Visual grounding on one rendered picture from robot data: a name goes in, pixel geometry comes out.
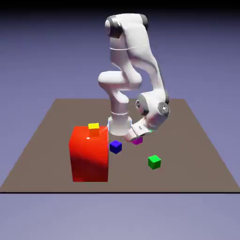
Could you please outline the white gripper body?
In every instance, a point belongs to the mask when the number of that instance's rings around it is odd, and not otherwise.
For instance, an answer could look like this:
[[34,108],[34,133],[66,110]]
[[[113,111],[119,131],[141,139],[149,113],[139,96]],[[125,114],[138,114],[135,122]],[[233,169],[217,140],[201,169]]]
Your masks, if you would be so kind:
[[130,142],[149,133],[151,133],[151,130],[146,127],[146,120],[139,120],[131,126],[124,138],[127,142]]

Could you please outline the small blue cube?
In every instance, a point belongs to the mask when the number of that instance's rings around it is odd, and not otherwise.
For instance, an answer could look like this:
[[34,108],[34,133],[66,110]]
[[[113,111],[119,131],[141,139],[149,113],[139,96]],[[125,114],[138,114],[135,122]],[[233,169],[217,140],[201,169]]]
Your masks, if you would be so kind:
[[109,144],[109,151],[118,154],[119,152],[122,151],[122,143],[115,140]]

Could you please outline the small green cube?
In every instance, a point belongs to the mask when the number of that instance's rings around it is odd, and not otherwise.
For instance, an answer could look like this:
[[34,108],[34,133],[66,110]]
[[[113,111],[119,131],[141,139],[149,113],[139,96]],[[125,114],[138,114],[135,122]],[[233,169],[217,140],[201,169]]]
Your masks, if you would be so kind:
[[148,166],[152,169],[158,169],[161,167],[161,159],[157,155],[148,157]]

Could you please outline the small yellow cube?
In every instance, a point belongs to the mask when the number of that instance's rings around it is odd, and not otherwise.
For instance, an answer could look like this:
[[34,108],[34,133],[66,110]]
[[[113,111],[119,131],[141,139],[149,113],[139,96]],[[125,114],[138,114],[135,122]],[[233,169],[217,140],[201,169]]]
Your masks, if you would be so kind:
[[89,137],[97,137],[100,134],[99,123],[89,123],[88,124]]

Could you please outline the large red box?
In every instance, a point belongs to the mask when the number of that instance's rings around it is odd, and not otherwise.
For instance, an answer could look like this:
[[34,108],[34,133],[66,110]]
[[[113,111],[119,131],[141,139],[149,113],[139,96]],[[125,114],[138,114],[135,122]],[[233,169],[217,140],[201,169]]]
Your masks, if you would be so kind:
[[107,126],[91,130],[75,126],[69,140],[69,154],[74,182],[107,182],[109,139]]

